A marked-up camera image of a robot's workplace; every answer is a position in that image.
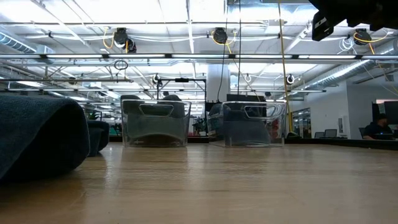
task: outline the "dark gray towel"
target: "dark gray towel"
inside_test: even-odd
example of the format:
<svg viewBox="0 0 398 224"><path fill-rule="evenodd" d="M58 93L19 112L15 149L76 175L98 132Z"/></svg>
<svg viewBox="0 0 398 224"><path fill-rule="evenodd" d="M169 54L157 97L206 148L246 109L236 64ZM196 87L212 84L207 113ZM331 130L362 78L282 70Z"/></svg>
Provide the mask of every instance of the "dark gray towel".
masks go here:
<svg viewBox="0 0 398 224"><path fill-rule="evenodd" d="M63 174L89 151L86 118L76 101L0 96L0 179Z"/></svg>

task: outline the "clear plastic bin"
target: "clear plastic bin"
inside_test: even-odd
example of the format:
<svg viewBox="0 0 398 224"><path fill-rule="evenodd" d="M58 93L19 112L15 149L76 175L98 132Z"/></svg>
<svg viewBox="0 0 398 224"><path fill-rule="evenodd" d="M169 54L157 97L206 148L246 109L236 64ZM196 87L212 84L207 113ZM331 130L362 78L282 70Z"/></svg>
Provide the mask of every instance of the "clear plastic bin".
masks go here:
<svg viewBox="0 0 398 224"><path fill-rule="evenodd" d="M225 147L280 147L284 145L286 104L225 102L208 115L210 143Z"/></svg>
<svg viewBox="0 0 398 224"><path fill-rule="evenodd" d="M187 145L190 102L122 100L121 104L125 146Z"/></svg>

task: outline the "wooden table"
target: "wooden table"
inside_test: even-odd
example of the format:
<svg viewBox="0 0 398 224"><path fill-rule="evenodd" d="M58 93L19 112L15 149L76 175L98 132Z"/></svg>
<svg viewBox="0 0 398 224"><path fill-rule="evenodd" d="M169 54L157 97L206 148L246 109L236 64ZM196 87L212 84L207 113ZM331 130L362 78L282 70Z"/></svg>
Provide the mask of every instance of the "wooden table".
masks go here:
<svg viewBox="0 0 398 224"><path fill-rule="evenodd" d="M66 176L0 186L0 223L398 223L398 152L112 144Z"/></svg>

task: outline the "yellow cable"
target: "yellow cable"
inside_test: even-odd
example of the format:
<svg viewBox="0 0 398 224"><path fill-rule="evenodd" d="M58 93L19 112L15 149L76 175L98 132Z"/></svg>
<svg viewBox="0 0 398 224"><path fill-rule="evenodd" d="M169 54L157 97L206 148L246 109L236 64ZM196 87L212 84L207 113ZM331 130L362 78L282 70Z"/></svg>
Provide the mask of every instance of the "yellow cable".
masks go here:
<svg viewBox="0 0 398 224"><path fill-rule="evenodd" d="M371 48L372 53L375 54L371 43L369 43L369 47Z"/></svg>
<svg viewBox="0 0 398 224"><path fill-rule="evenodd" d="M383 38L377 39L377 40L362 40L362 39L359 39L359 38L356 37L357 34L358 33L354 34L354 39L362 41L364 43L376 43L376 42L379 42L380 40L384 40L388 36L388 33L387 33L386 36L384 36Z"/></svg>
<svg viewBox="0 0 398 224"><path fill-rule="evenodd" d="M279 0L278 2L278 8L279 8L279 29L280 29L280 45L282 47L282 64L284 68L284 85L285 85L285 98L286 98L286 105L287 105L287 112L289 114L289 131L293 131L293 123L292 123L292 117L290 115L290 106L289 106L289 96L287 94L287 84L286 84L286 66L285 66L285 47L284 47L284 35L282 31L282 13L280 12L280 5L282 4L282 0Z"/></svg>
<svg viewBox="0 0 398 224"><path fill-rule="evenodd" d="M371 48L372 53L375 54L371 43L369 43L369 47ZM386 80L388 80L387 74L384 72L384 69L381 67L381 65L379 63L377 63L377 65L383 71L383 74L384 74L384 77L386 78ZM391 84L391 87L398 93L398 90L394 87L394 84L392 84L392 83L390 83L390 84Z"/></svg>
<svg viewBox="0 0 398 224"><path fill-rule="evenodd" d="M229 54L232 54L231 47L229 47L229 44L227 44L226 46L228 47Z"/></svg>
<svg viewBox="0 0 398 224"><path fill-rule="evenodd" d="M113 41L114 41L114 32L113 32L113 34L112 34L112 44L111 44L111 46L109 47L109 46L108 46L108 45L106 45L106 43L105 43L105 35L106 35L106 31L108 31L108 28L107 28L107 27L105 27L104 38L102 39L102 41L103 41L103 43L104 43L104 46L105 46L107 49L111 49L111 48L113 47Z"/></svg>

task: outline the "wall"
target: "wall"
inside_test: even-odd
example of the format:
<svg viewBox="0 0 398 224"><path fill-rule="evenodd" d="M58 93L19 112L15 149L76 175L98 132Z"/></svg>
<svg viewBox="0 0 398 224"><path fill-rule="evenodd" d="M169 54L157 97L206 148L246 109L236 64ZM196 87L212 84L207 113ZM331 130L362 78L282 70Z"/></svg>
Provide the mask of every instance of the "wall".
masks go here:
<svg viewBox="0 0 398 224"><path fill-rule="evenodd" d="M362 139L359 128L372 121L372 103L376 100L396 100L398 96L381 86L348 85L349 126L352 139Z"/></svg>
<svg viewBox="0 0 398 224"><path fill-rule="evenodd" d="M324 132L326 129L338 130L338 119L346 117L346 137L351 138L346 82L325 90L326 93L310 93L305 101L293 102L292 111L311 109L312 137L316 132Z"/></svg>

